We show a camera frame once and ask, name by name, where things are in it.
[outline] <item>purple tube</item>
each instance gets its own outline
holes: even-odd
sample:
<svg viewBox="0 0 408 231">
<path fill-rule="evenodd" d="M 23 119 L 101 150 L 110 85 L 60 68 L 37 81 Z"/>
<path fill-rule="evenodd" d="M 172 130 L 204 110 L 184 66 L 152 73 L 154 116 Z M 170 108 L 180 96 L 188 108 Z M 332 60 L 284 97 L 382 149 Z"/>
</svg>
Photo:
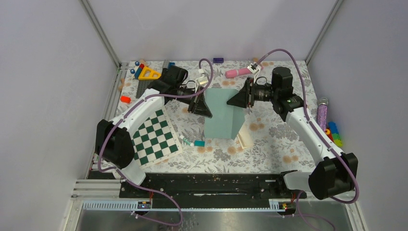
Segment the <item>purple tube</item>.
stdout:
<svg viewBox="0 0 408 231">
<path fill-rule="evenodd" d="M 329 100 L 325 97 L 318 100 L 318 119 L 317 123 L 319 127 L 325 131 L 326 130 L 326 118 L 327 118 L 327 105 L 329 105 Z"/>
</svg>

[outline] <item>table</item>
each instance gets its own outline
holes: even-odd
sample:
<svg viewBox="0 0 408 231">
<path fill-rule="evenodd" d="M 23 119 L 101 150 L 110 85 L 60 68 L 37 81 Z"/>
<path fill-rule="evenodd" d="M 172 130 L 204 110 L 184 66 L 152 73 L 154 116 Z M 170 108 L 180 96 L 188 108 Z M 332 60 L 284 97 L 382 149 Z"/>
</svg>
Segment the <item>table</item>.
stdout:
<svg viewBox="0 0 408 231">
<path fill-rule="evenodd" d="M 189 71 L 188 79 L 196 79 L 198 61 L 176 61 L 176 66 Z M 312 116 L 317 113 L 317 99 L 310 80 L 309 72 L 304 61 L 297 61 L 304 76 L 306 87 L 306 102 Z M 163 62 L 147 62 L 148 66 L 161 71 Z M 249 61 L 226 61 L 213 64 L 214 78 L 211 88 L 230 88 L 240 90 L 248 76 L 231 79 L 225 78 L 226 71 L 245 68 Z M 264 70 L 260 76 L 271 81 L 272 70 L 277 66 L 284 66 L 293 74 L 294 93 L 302 96 L 302 87 L 296 68 L 291 61 L 263 62 Z M 129 63 L 129 69 L 134 68 L 134 62 Z M 203 62 L 203 69 L 209 73 L 210 68 Z M 138 88 L 136 80 L 130 70 L 125 78 L 121 95 L 128 96 L 134 102 Z M 119 102 L 116 115 L 129 107 L 129 104 Z M 204 137 L 204 117 L 187 112 L 187 105 L 172 100 L 165 105 L 171 123 L 177 133 L 184 134 L 189 140 L 203 140 L 205 147 L 183 146 L 183 152 L 168 160 L 146 168 L 145 172 L 173 172 L 173 173 L 280 173 L 288 170 L 312 171 L 315 166 L 312 156 L 299 136 L 277 115 L 272 104 L 256 102 L 253 108 L 244 109 L 245 123 L 249 129 L 254 147 L 242 149 L 238 140 L 207 139 Z"/>
</svg>

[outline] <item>tabletop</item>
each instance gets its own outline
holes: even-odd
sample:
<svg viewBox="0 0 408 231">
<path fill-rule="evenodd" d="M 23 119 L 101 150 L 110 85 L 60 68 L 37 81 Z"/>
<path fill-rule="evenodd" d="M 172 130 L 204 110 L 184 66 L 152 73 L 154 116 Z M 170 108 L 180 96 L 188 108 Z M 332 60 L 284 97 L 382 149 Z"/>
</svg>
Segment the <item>tabletop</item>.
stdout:
<svg viewBox="0 0 408 231">
<path fill-rule="evenodd" d="M 200 77 L 198 61 L 175 61 L 176 66 L 189 72 L 188 79 Z M 304 77 L 306 102 L 313 117 L 317 113 L 317 100 L 304 61 L 297 61 Z M 147 62 L 153 70 L 161 72 L 163 62 Z M 214 78 L 210 88 L 240 90 L 248 75 L 227 79 L 224 74 L 231 69 L 247 67 L 249 61 L 226 61 L 213 64 Z M 284 66 L 293 74 L 294 93 L 302 96 L 299 75 L 292 61 L 263 62 L 264 69 L 259 76 L 265 76 L 271 82 L 272 70 Z M 121 95 L 128 96 L 134 102 L 139 80 L 130 73 L 134 62 L 129 63 Z M 206 62 L 202 67 L 208 74 L 210 68 Z M 129 107 L 119 102 L 116 115 Z M 245 123 L 254 141 L 254 146 L 242 149 L 238 139 L 207 139 L 204 137 L 204 117 L 187 112 L 187 105 L 178 101 L 169 101 L 165 108 L 175 132 L 183 134 L 189 140 L 203 140 L 205 147 L 183 146 L 182 153 L 168 160 L 145 168 L 145 172 L 174 173 L 280 173 L 289 170 L 312 171 L 315 166 L 312 156 L 299 136 L 277 115 L 270 102 L 256 102 L 253 108 L 244 109 Z"/>
</svg>

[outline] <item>yellow block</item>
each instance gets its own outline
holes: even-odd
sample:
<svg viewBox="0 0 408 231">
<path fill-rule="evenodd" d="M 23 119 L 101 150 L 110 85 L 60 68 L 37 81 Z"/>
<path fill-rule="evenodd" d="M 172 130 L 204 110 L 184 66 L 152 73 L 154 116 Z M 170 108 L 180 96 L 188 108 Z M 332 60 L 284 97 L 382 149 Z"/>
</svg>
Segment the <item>yellow block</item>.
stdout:
<svg viewBox="0 0 408 231">
<path fill-rule="evenodd" d="M 160 73 L 145 66 L 141 71 L 138 80 L 155 80 L 160 78 L 160 76 Z"/>
</svg>

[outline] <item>checkered board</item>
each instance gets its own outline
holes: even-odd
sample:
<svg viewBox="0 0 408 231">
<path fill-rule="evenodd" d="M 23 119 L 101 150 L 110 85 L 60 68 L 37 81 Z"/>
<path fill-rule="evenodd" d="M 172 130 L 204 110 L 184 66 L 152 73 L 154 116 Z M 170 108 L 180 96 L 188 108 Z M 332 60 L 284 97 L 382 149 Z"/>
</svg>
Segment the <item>checkered board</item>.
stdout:
<svg viewBox="0 0 408 231">
<path fill-rule="evenodd" d="M 133 135 L 135 160 L 141 169 L 181 153 L 180 141 L 164 107 L 152 114 Z"/>
</svg>

